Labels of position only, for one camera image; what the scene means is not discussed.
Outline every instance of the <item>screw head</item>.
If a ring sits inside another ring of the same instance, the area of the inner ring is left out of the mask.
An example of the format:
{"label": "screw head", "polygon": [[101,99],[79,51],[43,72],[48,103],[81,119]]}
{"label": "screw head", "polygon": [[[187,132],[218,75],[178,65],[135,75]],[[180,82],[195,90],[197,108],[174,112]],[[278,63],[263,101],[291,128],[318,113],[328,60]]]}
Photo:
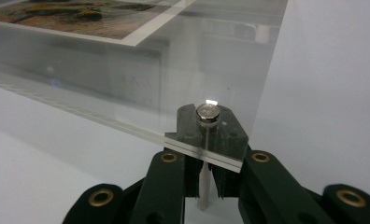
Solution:
{"label": "screw head", "polygon": [[220,117],[220,108],[217,105],[202,104],[196,109],[197,117],[202,126],[215,126]]}

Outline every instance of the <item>white background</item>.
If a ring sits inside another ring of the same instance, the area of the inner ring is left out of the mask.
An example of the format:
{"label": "white background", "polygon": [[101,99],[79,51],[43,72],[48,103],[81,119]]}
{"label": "white background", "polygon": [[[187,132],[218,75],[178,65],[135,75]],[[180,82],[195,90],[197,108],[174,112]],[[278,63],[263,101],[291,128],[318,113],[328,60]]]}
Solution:
{"label": "white background", "polygon": [[[318,193],[370,193],[370,0],[289,2],[250,145]],[[60,223],[85,189],[130,186],[159,150],[0,90],[0,223]],[[235,201],[212,201],[200,213],[188,200],[186,223],[241,223]]]}

